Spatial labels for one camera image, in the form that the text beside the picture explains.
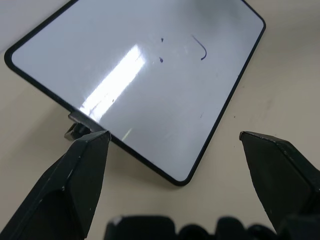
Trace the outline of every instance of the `table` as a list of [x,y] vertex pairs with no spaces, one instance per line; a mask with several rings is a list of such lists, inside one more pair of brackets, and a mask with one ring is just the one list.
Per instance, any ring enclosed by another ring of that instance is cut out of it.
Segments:
[[[88,239],[102,239],[109,219],[129,214],[167,215],[177,229],[197,223],[211,232],[218,217],[225,215],[233,215],[245,225],[271,226],[238,140],[243,130],[289,140],[320,169],[320,2],[248,3],[264,18],[267,29],[192,181],[174,187],[111,144]],[[3,228],[36,180],[70,146],[63,134],[71,122],[66,110],[12,73],[3,54],[0,100]]]

